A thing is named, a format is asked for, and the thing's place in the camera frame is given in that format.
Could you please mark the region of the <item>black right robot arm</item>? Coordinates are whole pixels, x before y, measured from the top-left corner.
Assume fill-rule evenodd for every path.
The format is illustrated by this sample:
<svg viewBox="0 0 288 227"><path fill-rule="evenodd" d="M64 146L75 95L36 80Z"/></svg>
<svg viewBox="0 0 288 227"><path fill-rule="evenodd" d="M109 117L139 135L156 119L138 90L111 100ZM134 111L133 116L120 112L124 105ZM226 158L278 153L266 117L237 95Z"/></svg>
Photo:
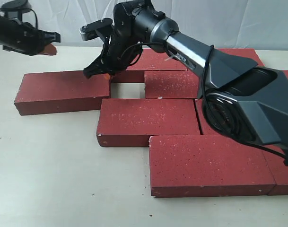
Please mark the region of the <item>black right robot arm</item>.
<svg viewBox="0 0 288 227"><path fill-rule="evenodd" d="M100 38L101 54L84 75L114 75L140 56L143 46L181 62L199 78L205 119L239 142L288 149L288 78L247 57L224 53L180 32L149 0L115 5L112 18L83 26L83 40Z"/></svg>

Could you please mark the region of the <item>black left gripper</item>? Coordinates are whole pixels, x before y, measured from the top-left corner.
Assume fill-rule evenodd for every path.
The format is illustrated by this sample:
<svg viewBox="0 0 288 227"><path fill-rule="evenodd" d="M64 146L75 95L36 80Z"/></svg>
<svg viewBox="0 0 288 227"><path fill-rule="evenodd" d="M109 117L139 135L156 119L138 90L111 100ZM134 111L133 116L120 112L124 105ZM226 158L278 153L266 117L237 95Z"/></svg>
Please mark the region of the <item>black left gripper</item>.
<svg viewBox="0 0 288 227"><path fill-rule="evenodd" d="M8 19L0 15L0 45L8 51L29 56L55 56L57 49L53 43L60 43L61 35L47 32L28 22Z"/></svg>

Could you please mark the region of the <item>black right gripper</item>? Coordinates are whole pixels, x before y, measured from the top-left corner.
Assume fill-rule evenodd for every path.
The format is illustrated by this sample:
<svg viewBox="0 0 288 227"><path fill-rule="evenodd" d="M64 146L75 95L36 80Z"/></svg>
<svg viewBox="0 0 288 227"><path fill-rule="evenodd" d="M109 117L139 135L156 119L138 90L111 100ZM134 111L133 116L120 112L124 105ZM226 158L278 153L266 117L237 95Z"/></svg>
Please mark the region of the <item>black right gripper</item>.
<svg viewBox="0 0 288 227"><path fill-rule="evenodd" d="M113 79L114 74L126 70L141 52L137 45L139 41L136 36L121 36L113 31L101 54L83 69L85 77L89 79L93 75L105 74L105 79Z"/></svg>

